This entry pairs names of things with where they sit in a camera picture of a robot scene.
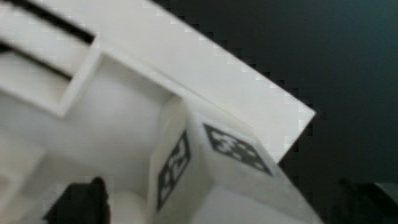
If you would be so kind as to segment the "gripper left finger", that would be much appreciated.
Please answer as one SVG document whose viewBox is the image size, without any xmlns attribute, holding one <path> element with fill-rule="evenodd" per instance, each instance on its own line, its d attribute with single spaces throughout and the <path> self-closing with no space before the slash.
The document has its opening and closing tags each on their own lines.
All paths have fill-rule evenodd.
<svg viewBox="0 0 398 224">
<path fill-rule="evenodd" d="M 110 224 L 105 180 L 71 183 L 43 216 L 46 224 Z"/>
</svg>

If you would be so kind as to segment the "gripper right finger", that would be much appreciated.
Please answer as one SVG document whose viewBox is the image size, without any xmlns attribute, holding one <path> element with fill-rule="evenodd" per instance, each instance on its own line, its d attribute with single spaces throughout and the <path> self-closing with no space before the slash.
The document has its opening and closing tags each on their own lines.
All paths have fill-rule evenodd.
<svg viewBox="0 0 398 224">
<path fill-rule="evenodd" d="M 339 181 L 330 224 L 398 224 L 398 184 Z"/>
</svg>

